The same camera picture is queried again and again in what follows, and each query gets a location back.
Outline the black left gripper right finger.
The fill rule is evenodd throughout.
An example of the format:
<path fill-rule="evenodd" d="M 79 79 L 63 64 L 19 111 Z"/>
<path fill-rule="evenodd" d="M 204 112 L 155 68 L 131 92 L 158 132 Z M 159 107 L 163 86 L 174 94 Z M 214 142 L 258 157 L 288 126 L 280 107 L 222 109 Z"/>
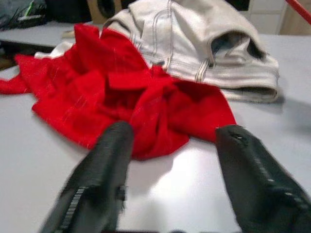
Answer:
<path fill-rule="evenodd" d="M 311 197 L 258 138 L 228 125 L 215 145 L 242 233 L 311 233 Z"/>

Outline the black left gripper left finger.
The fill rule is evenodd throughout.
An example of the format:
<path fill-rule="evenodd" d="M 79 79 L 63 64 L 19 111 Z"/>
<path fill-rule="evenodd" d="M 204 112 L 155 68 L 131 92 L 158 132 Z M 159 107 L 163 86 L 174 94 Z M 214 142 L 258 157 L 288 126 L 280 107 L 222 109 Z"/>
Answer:
<path fill-rule="evenodd" d="M 133 142 L 127 122 L 110 125 L 72 171 L 39 233 L 116 231 Z"/>

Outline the red striped shirt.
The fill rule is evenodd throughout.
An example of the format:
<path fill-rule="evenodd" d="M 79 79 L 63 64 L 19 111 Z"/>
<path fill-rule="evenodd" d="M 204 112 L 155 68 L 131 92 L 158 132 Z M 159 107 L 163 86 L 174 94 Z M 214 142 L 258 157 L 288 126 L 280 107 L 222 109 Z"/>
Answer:
<path fill-rule="evenodd" d="M 76 42 L 57 58 L 17 55 L 19 74 L 0 79 L 0 94 L 32 93 L 32 110 L 66 138 L 91 149 L 112 123 L 134 131 L 132 157 L 165 156 L 194 136 L 214 142 L 235 124 L 218 87 L 148 66 L 133 43 L 110 29 L 77 24 Z"/>

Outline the grey table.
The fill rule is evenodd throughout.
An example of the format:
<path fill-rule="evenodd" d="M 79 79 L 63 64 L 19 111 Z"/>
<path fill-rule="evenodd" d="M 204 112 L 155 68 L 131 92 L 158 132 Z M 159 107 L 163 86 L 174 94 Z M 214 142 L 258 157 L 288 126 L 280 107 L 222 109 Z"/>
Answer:
<path fill-rule="evenodd" d="M 74 38 L 63 38 L 64 32 L 72 31 L 73 29 L 74 24 L 72 23 L 51 21 L 40 26 L 1 31 L 0 45 L 2 46 L 5 42 L 13 42 L 55 47 L 63 41 L 74 43 Z"/>

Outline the light grey trousers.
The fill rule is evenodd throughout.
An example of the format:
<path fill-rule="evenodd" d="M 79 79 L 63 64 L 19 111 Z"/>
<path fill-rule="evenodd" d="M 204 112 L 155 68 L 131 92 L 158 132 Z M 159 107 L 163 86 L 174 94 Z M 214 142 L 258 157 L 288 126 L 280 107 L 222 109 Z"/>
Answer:
<path fill-rule="evenodd" d="M 148 64 L 217 86 L 229 100 L 278 98 L 277 60 L 225 0 L 137 0 L 104 27 L 128 37 Z"/>

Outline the cardboard box with round hole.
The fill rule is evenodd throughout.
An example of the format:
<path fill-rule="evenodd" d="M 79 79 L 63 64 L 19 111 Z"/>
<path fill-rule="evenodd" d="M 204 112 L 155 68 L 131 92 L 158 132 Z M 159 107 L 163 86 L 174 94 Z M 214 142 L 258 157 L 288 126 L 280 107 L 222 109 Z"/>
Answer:
<path fill-rule="evenodd" d="M 121 0 L 86 0 L 95 24 L 105 23 L 122 9 Z"/>

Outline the black bin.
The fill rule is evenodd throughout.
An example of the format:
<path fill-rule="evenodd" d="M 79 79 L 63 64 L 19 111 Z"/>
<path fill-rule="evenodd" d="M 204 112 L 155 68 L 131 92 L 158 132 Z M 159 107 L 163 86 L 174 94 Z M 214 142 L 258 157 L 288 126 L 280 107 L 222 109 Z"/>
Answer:
<path fill-rule="evenodd" d="M 62 23 L 91 21 L 87 0 L 44 0 L 50 19 Z"/>

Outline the black item with green stripe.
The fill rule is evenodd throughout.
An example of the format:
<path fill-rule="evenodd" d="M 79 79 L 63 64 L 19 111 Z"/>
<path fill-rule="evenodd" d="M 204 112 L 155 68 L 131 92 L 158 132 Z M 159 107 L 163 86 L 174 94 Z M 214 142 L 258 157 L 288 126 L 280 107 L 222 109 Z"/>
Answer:
<path fill-rule="evenodd" d="M 29 28 L 46 24 L 47 5 L 43 0 L 30 0 L 29 4 L 14 16 L 16 28 Z"/>

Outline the red metal frame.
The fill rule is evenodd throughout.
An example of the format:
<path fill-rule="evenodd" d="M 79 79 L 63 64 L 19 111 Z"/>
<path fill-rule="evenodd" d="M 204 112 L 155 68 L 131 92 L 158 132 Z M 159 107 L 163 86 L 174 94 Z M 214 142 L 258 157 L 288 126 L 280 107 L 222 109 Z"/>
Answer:
<path fill-rule="evenodd" d="M 311 25 L 311 13 L 298 0 L 285 0 L 303 19 Z"/>

